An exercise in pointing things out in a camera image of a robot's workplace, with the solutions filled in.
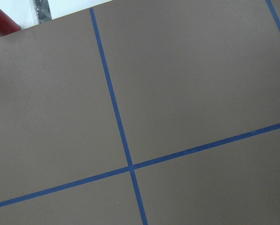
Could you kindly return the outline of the clear plastic sheet mat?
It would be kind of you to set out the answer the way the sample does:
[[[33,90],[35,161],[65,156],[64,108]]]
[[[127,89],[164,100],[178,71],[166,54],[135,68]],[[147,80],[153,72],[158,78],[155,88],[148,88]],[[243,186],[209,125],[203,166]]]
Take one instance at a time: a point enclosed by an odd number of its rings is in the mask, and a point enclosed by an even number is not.
[[[41,24],[52,20],[48,0],[33,0],[32,5],[35,10],[37,23]]]

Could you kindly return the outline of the red object at edge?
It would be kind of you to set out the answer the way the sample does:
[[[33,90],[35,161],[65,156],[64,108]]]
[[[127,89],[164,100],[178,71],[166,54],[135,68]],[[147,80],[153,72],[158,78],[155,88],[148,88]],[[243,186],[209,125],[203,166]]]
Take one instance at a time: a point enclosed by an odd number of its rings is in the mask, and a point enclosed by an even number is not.
[[[0,37],[20,30],[21,27],[0,9]]]

